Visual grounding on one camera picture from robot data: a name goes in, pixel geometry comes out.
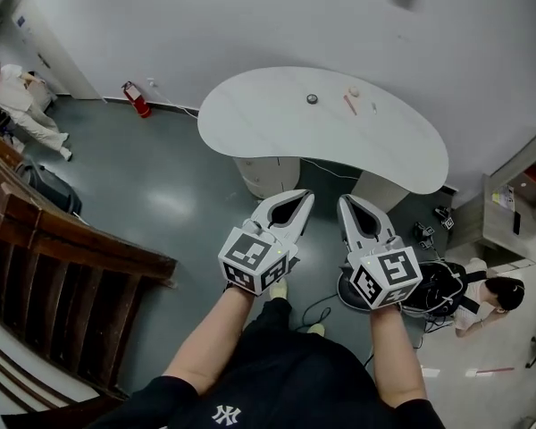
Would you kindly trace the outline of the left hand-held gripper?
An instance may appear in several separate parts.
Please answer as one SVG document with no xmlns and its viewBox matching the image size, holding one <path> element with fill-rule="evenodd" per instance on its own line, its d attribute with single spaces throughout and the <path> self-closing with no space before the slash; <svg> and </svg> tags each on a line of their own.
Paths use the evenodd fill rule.
<svg viewBox="0 0 536 429">
<path fill-rule="evenodd" d="M 263 294 L 289 273 L 314 200 L 310 189 L 287 190 L 263 200 L 222 246 L 218 260 L 224 279 L 248 293 Z"/>
</svg>

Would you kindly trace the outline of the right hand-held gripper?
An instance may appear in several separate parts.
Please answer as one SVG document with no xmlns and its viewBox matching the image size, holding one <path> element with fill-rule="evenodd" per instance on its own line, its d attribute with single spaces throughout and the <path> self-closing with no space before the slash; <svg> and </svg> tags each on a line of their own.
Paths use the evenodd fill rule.
<svg viewBox="0 0 536 429">
<path fill-rule="evenodd" d="M 392 225 L 388 216 L 363 198 L 347 194 L 339 198 L 338 215 L 342 237 L 348 245 L 376 239 Z M 351 284 L 371 310 L 399 304 L 406 300 L 423 276 L 415 252 L 401 237 L 394 236 L 382 244 L 350 251 L 347 261 L 353 267 Z"/>
</svg>

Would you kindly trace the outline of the person's left forearm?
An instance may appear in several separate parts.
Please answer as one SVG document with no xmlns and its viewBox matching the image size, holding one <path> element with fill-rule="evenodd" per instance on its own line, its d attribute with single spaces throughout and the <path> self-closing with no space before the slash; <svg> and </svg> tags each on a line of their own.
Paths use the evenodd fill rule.
<svg viewBox="0 0 536 429">
<path fill-rule="evenodd" d="M 199 395 L 206 393 L 228 364 L 254 301 L 240 288 L 226 289 L 163 374 L 190 384 Z"/>
</svg>

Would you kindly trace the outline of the person's right forearm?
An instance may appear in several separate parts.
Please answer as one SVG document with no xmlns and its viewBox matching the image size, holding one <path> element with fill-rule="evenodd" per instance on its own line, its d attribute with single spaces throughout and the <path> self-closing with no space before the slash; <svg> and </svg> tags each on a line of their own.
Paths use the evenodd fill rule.
<svg viewBox="0 0 536 429">
<path fill-rule="evenodd" d="M 395 305 L 370 315 L 373 373 L 381 399 L 393 408 L 411 400 L 427 400 L 422 369 Z"/>
</svg>

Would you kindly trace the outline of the white kidney-shaped table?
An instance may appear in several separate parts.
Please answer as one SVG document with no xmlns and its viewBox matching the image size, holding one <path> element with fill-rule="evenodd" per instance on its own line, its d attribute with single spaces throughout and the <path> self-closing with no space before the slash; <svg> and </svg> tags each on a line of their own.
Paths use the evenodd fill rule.
<svg viewBox="0 0 536 429">
<path fill-rule="evenodd" d="M 315 105 L 307 103 L 309 94 L 318 96 Z M 336 71 L 280 66 L 242 72 L 206 96 L 197 129 L 208 147 L 234 161 L 259 199 L 296 189 L 304 164 L 388 210 L 410 194 L 434 193 L 448 177 L 446 145 L 425 117 L 389 91 Z"/>
</svg>

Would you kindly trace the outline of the black tracker device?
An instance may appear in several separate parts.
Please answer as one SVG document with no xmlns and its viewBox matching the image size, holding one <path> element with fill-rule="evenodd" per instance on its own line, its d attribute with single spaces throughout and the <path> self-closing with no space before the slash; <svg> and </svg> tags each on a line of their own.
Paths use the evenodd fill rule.
<svg viewBox="0 0 536 429">
<path fill-rule="evenodd" d="M 440 220 L 441 226 L 446 231 L 450 231 L 453 228 L 454 221 L 451 216 L 451 210 L 449 207 L 437 206 L 434 208 L 434 214 Z"/>
<path fill-rule="evenodd" d="M 412 233 L 422 249 L 429 249 L 434 246 L 434 229 L 431 226 L 425 226 L 420 222 L 415 222 Z"/>
</svg>

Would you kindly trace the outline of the black round stool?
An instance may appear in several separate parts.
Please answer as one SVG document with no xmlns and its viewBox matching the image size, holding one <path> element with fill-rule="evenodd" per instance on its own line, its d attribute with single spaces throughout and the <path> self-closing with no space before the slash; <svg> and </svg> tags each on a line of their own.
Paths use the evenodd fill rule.
<svg viewBox="0 0 536 429">
<path fill-rule="evenodd" d="M 347 307 L 359 312 L 370 313 L 371 309 L 367 302 L 359 295 L 350 282 L 353 267 L 346 261 L 340 267 L 340 275 L 337 282 L 337 293 L 340 301 Z"/>
</svg>

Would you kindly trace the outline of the person's black trousers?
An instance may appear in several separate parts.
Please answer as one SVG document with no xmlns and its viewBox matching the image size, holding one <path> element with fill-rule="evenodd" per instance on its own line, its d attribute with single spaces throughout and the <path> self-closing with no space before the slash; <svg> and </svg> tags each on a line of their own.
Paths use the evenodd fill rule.
<svg viewBox="0 0 536 429">
<path fill-rule="evenodd" d="M 253 334 L 264 331 L 287 332 L 292 311 L 290 303 L 281 297 L 268 300 L 264 303 L 260 315 L 252 321 L 243 331 L 244 334 Z"/>
</svg>

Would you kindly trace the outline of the black backpack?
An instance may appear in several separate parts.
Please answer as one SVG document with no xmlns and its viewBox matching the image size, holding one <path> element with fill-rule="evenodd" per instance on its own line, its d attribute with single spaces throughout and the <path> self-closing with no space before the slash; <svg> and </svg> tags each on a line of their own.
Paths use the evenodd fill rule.
<svg viewBox="0 0 536 429">
<path fill-rule="evenodd" d="M 451 316 L 466 291 L 465 268 L 440 260 L 421 262 L 419 267 L 423 279 L 401 304 L 402 311 L 428 320 Z"/>
</svg>

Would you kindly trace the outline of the grey wooden shelf unit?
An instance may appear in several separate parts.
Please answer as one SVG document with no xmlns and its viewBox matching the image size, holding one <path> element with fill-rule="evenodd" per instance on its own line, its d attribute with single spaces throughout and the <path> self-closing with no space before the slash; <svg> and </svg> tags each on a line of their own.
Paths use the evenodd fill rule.
<svg viewBox="0 0 536 429">
<path fill-rule="evenodd" d="M 536 136 L 453 212 L 448 247 L 472 245 L 490 267 L 536 265 Z"/>
</svg>

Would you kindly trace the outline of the person's black t-shirt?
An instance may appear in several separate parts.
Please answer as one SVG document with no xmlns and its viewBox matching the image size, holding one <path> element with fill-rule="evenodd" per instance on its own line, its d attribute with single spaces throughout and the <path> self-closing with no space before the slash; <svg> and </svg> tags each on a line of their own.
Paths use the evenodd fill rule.
<svg viewBox="0 0 536 429">
<path fill-rule="evenodd" d="M 393 408 L 348 349 L 290 330 L 243 336 L 199 395 L 160 376 L 88 429 L 445 429 L 428 400 Z"/>
</svg>

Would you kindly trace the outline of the red fire extinguisher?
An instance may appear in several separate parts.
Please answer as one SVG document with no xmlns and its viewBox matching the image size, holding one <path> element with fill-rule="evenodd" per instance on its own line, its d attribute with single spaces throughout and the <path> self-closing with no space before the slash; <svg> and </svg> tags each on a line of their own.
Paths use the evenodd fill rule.
<svg viewBox="0 0 536 429">
<path fill-rule="evenodd" d="M 121 90 L 139 117 L 146 119 L 151 115 L 152 111 L 149 104 L 133 82 L 126 81 L 121 86 Z"/>
</svg>

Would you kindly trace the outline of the brown wooden stair railing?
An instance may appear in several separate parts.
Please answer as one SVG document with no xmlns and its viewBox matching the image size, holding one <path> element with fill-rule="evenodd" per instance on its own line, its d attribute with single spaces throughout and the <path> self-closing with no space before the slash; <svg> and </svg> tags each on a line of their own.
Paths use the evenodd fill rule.
<svg viewBox="0 0 536 429">
<path fill-rule="evenodd" d="M 0 324 L 45 361 L 119 396 L 142 296 L 168 284 L 173 258 L 84 224 L 16 173 L 0 139 Z"/>
</svg>

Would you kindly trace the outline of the black wheeled bin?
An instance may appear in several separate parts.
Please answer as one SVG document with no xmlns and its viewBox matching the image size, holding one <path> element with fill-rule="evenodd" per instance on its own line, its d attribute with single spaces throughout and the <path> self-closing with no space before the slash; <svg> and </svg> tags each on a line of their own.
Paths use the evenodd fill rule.
<svg viewBox="0 0 536 429">
<path fill-rule="evenodd" d="M 16 166 L 14 172 L 26 184 L 65 213 L 80 214 L 82 203 L 76 191 L 66 181 L 46 169 L 44 165 L 25 159 Z"/>
</svg>

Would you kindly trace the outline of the white door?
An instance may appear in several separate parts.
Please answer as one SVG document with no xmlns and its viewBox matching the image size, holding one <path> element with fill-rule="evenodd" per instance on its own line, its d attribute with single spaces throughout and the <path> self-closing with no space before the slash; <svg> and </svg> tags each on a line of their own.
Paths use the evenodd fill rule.
<svg viewBox="0 0 536 429">
<path fill-rule="evenodd" d="M 13 21 L 23 39 L 35 51 L 39 61 L 67 94 L 78 100 L 102 99 L 40 13 L 19 7 L 13 13 Z"/>
</svg>

